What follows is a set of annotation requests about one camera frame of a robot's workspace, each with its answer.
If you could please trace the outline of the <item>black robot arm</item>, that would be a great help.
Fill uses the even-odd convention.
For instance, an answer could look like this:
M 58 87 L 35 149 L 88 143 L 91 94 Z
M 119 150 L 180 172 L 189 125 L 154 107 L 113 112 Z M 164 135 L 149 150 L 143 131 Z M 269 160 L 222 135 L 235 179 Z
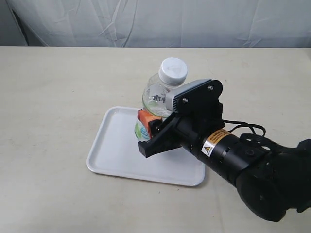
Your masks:
M 218 80 L 195 80 L 166 96 L 167 118 L 138 111 L 149 134 L 138 143 L 140 153 L 155 154 L 184 148 L 233 185 L 244 204 L 258 217 L 278 222 L 288 209 L 299 213 L 311 206 L 311 141 L 282 146 L 255 133 L 255 124 L 234 122 L 251 133 L 227 131 L 219 102 Z

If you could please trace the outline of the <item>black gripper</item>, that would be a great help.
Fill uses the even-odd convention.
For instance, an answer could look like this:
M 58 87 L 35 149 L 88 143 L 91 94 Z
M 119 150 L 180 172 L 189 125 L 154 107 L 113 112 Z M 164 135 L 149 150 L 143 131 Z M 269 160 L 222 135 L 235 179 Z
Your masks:
M 183 147 L 198 155 L 208 135 L 225 126 L 222 120 L 223 105 L 219 96 L 223 85 L 212 80 L 179 98 L 177 113 L 163 119 L 145 109 L 138 110 L 137 139 L 139 152 L 149 158 L 155 154 Z

